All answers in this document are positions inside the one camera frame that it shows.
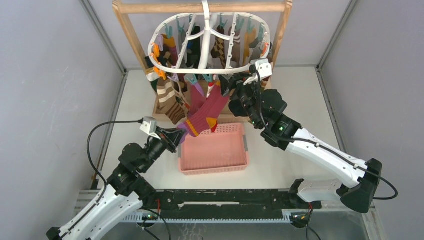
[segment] wooden rod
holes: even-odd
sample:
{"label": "wooden rod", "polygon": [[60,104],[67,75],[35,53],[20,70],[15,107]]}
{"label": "wooden rod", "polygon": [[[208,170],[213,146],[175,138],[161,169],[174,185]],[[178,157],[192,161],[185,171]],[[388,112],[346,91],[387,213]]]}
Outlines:
{"label": "wooden rod", "polygon": [[[122,14],[165,14],[165,13],[203,13],[201,3],[120,3]],[[284,2],[222,2],[209,3],[211,13],[275,13],[284,12]]]}
{"label": "wooden rod", "polygon": [[278,21],[277,30],[275,32],[274,42],[272,43],[272,69],[277,64],[278,54],[281,44],[283,43],[284,32],[286,31],[287,22],[289,21],[290,12],[292,11],[293,0],[286,0],[284,3],[285,11],[281,13]]}
{"label": "wooden rod", "polygon": [[147,63],[146,63],[146,53],[143,50],[142,44],[140,43],[139,37],[137,36],[136,30],[134,29],[133,24],[131,23],[130,17],[128,14],[121,12],[120,6],[122,5],[122,0],[113,0],[112,6],[113,11],[115,12],[116,17],[123,29],[123,32],[128,39],[129,44],[131,45],[132,50],[137,57],[138,62],[141,65],[141,68],[144,70],[144,73],[147,75]]}

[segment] enclosure wall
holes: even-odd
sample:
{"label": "enclosure wall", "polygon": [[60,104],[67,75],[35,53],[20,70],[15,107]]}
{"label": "enclosure wall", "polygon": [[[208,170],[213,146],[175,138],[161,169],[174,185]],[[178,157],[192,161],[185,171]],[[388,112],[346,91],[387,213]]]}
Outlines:
{"label": "enclosure wall", "polygon": [[111,117],[122,74],[79,1],[0,11],[0,239],[45,239],[90,181],[85,141]]}
{"label": "enclosure wall", "polygon": [[[349,153],[383,163],[399,197],[375,201],[387,238],[422,239],[424,5],[359,1],[323,68]],[[376,197],[392,190],[383,182]]]}

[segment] wooden frame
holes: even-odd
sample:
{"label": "wooden frame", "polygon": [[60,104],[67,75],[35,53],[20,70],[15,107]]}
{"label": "wooden frame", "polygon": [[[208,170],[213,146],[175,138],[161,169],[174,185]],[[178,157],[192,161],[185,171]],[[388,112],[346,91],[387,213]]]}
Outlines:
{"label": "wooden frame", "polygon": [[[122,29],[128,39],[132,50],[137,57],[143,71],[147,74],[148,67],[146,63],[146,53],[143,50],[136,30],[131,23],[129,14],[165,14],[165,13],[203,13],[203,6],[199,3],[137,3],[128,4],[122,3],[122,0],[113,0],[113,11]],[[287,22],[289,20],[290,12],[293,7],[293,0],[285,0],[282,2],[223,2],[223,3],[209,3],[209,11],[211,13],[254,13],[254,12],[267,12],[267,13],[281,13],[272,43],[272,61],[277,61],[280,47],[283,42],[284,32],[286,31]],[[231,112],[226,112],[228,107],[219,116],[218,121],[221,123],[228,122],[245,122],[246,117],[234,117]],[[156,100],[153,110],[154,118],[159,121],[169,120],[164,114],[160,113],[158,109],[158,100]]]}

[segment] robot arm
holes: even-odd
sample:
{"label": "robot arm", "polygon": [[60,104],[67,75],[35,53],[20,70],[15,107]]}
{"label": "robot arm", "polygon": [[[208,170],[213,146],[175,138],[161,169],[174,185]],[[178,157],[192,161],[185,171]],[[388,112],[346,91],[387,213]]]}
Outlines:
{"label": "robot arm", "polygon": [[273,147],[298,154],[337,178],[331,181],[312,182],[298,179],[291,187],[300,200],[341,201],[348,208],[367,213],[379,184],[381,162],[365,161],[350,156],[312,135],[301,124],[283,114],[287,103],[277,90],[259,92],[259,78],[269,77],[267,59],[252,61],[250,76],[234,74],[229,78],[220,75],[221,93],[231,96],[229,108],[236,117],[249,117],[255,129],[264,129],[261,136]]}
{"label": "robot arm", "polygon": [[156,190],[140,174],[146,173],[165,150],[175,153],[186,131],[162,129],[151,117],[143,119],[140,129],[153,138],[148,138],[144,148],[136,143],[125,146],[118,167],[96,198],[64,226],[52,227],[46,234],[49,240],[101,239],[123,218],[142,208],[143,202],[152,200]]}

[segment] pink basket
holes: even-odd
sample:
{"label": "pink basket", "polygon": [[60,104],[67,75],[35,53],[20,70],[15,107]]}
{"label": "pink basket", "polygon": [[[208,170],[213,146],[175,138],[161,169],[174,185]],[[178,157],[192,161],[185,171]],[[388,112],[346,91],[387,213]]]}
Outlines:
{"label": "pink basket", "polygon": [[188,135],[179,147],[179,170],[185,175],[242,171],[249,165],[245,127],[219,124],[215,132]]}

